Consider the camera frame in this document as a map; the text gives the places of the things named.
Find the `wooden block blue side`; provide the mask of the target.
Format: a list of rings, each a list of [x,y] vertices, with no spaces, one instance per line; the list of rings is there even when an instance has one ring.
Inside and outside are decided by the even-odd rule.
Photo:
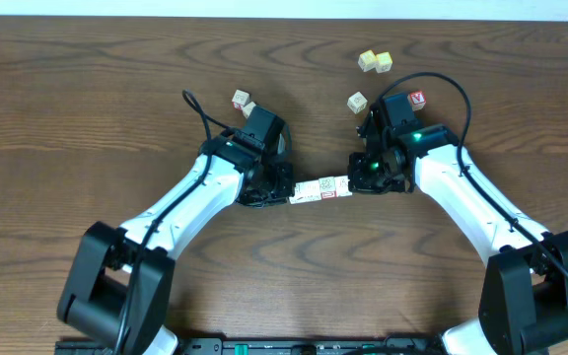
[[[293,195],[289,197],[290,204],[305,203],[307,201],[306,184],[297,182],[295,184]]]

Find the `wooden block red side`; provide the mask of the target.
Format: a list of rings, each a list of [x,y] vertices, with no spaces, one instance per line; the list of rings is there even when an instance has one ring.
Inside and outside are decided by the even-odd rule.
[[[335,191],[338,197],[351,196],[352,192],[349,189],[348,176],[335,177]]]

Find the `wooden block soccer ball A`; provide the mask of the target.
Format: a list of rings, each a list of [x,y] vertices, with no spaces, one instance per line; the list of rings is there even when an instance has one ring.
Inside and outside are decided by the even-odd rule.
[[[319,179],[319,193],[322,199],[335,198],[337,196],[334,177],[322,177]]]

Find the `wooden block yellow K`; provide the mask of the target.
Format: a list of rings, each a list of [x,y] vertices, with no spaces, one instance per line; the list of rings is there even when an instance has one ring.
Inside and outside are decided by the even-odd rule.
[[[253,111],[253,109],[256,107],[256,103],[255,102],[250,102],[248,104],[246,104],[243,109],[243,116],[245,118],[249,118],[249,116],[251,115],[251,112]]]

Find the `wooden block plain top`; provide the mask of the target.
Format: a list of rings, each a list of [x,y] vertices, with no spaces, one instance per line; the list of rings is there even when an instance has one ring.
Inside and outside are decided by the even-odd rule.
[[[320,182],[318,180],[307,181],[305,185],[305,193],[309,201],[321,200]]]

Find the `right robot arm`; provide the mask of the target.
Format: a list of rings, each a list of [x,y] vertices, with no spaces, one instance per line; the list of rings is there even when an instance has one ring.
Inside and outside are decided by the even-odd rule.
[[[437,124],[358,127],[355,193],[419,188],[451,217],[486,267],[478,313],[445,330],[441,354],[542,354],[568,340],[568,232],[553,234],[477,168],[463,135]]]

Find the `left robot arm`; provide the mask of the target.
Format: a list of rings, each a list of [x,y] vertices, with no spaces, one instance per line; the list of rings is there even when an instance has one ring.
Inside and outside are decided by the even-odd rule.
[[[204,142],[186,176],[160,200],[114,228],[83,235],[56,314],[107,354],[172,354],[164,325],[176,261],[226,207],[281,204],[292,195],[290,144],[282,135],[219,135]]]

